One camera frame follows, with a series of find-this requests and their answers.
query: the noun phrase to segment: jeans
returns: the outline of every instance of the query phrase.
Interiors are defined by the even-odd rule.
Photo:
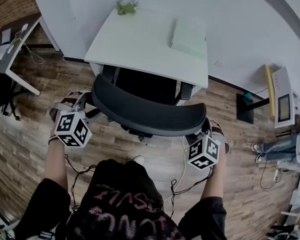
[[[268,161],[292,161],[296,157],[297,134],[260,145],[259,151]]]

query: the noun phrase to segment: brick wall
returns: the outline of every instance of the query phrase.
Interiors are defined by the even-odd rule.
[[[35,0],[0,0],[0,29],[22,17],[39,13]],[[27,44],[50,44],[42,27],[38,24],[28,37]]]

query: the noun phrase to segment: screen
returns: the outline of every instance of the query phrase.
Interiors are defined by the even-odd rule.
[[[290,120],[290,97],[289,94],[278,98],[278,122]]]

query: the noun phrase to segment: black t-shirt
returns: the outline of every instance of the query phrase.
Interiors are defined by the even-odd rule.
[[[127,181],[124,176],[118,180],[118,175],[112,180],[109,174],[104,184],[94,180],[98,178],[96,174],[80,208],[71,217],[68,192],[54,181],[44,179],[14,230],[16,239],[49,232],[56,225],[56,239],[170,240],[197,236],[205,240],[226,239],[222,198],[208,197],[199,201],[177,226],[165,214],[162,198],[157,198],[160,194],[144,188],[144,182]]]

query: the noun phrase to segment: hand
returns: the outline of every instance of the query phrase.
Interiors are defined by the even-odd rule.
[[[72,92],[71,95],[66,96],[66,98],[78,99],[80,95],[81,95],[81,93],[75,91],[75,92]],[[67,106],[69,106],[71,108],[74,106],[74,104],[71,103],[71,102],[64,102],[63,104],[65,104],[65,105],[67,105]],[[50,136],[54,136],[55,135],[55,130],[56,130],[56,127],[57,127],[57,124],[58,124],[58,121],[59,121],[60,112],[61,111],[59,110],[58,113],[56,114],[54,126],[52,127],[52,129],[50,131]]]

